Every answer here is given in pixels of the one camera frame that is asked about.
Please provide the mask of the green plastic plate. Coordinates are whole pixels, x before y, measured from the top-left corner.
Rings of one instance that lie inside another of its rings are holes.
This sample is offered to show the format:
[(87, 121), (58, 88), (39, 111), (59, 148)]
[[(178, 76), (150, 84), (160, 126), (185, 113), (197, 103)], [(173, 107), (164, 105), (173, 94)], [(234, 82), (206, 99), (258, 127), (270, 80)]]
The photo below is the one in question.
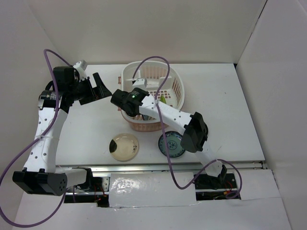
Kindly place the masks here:
[(163, 102), (163, 103), (166, 103), (166, 99), (163, 95), (160, 96), (160, 101)]

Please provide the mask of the cream translucent plate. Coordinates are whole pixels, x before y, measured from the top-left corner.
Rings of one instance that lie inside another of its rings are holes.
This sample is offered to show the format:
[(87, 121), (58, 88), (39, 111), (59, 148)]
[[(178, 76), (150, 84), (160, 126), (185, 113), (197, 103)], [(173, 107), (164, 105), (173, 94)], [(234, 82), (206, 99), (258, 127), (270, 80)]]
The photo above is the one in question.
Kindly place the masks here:
[(114, 136), (109, 144), (111, 156), (118, 161), (130, 161), (139, 151), (138, 139), (129, 133)]

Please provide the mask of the small blue floral plate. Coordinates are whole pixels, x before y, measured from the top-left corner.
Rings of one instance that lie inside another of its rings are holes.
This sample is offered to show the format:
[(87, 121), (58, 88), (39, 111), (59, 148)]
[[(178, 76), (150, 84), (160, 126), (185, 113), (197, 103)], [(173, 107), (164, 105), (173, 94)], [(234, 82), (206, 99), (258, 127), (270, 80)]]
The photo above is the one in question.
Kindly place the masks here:
[[(176, 131), (167, 131), (165, 132), (166, 136), (166, 143), (167, 149), (170, 158), (179, 158), (181, 157), (186, 151), (181, 146), (182, 135)], [(164, 136), (161, 135), (158, 140), (158, 148), (160, 152), (166, 156), (166, 147)]]

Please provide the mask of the black glossy plate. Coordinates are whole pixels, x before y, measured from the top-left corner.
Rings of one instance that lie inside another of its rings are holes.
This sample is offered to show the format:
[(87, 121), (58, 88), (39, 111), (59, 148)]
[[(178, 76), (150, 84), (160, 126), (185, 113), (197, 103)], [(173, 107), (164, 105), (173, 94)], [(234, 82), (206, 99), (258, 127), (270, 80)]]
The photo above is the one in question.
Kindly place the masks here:
[(208, 140), (208, 134), (209, 134), (209, 130), (207, 126), (204, 128), (203, 132), (204, 132), (203, 140), (204, 142), (206, 142)]

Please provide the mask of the large blue floral plate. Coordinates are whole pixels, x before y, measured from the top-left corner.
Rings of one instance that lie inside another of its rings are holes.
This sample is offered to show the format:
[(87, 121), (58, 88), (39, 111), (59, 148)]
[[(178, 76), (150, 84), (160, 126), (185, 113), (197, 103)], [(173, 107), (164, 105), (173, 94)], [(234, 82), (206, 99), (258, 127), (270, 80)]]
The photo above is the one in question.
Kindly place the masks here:
[(142, 118), (143, 118), (144, 121), (149, 120), (149, 116), (148, 115), (142, 115)]

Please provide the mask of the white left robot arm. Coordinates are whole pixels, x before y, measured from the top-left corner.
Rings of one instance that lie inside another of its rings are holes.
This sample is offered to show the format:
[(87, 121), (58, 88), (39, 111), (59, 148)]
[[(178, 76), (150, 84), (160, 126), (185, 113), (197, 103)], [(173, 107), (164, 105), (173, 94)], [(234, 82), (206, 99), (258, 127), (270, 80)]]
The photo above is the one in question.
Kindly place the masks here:
[(12, 180), (26, 193), (61, 196), (72, 186), (84, 191), (94, 187), (91, 169), (84, 167), (56, 169), (56, 153), (60, 133), (67, 119), (69, 108), (75, 101), (88, 104), (112, 95), (99, 74), (81, 79), (81, 72), (74, 67), (55, 67), (56, 82), (49, 82), (39, 96), (38, 126), (35, 144), (21, 171), (15, 171)]

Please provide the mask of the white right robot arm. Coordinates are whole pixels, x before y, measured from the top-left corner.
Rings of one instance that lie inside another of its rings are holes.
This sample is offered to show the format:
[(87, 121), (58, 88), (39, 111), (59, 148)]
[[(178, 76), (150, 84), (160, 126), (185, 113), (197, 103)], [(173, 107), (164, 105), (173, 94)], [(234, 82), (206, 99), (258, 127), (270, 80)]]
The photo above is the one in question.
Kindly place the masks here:
[(182, 112), (155, 99), (140, 88), (134, 88), (131, 92), (116, 90), (112, 95), (111, 103), (131, 117), (148, 115), (174, 128), (182, 135), (181, 147), (194, 153), (202, 165), (209, 164), (205, 172), (209, 176), (211, 186), (219, 188), (225, 184), (227, 169), (221, 161), (217, 160), (208, 144), (208, 127), (200, 113)]

